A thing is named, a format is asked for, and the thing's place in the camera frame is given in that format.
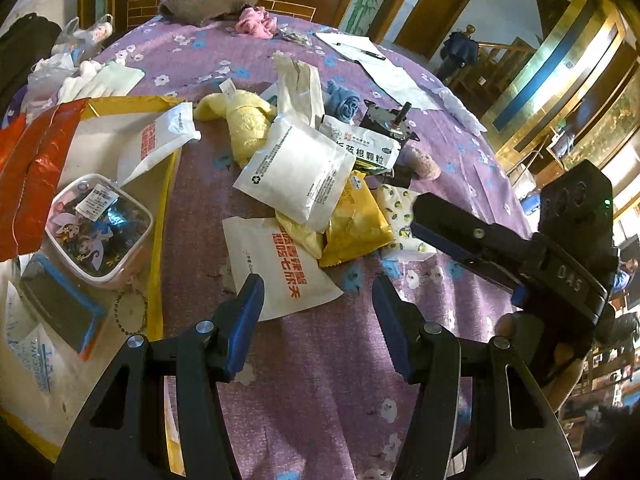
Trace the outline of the right hand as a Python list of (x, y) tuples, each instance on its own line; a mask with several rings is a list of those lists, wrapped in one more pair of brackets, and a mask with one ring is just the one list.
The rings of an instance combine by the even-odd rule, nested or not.
[[(495, 325), (495, 335), (511, 339), (515, 334), (513, 314), (505, 314)], [(552, 411), (557, 412), (570, 396), (582, 376), (583, 360), (578, 360), (567, 344), (557, 344), (554, 350), (553, 378), (542, 388)]]

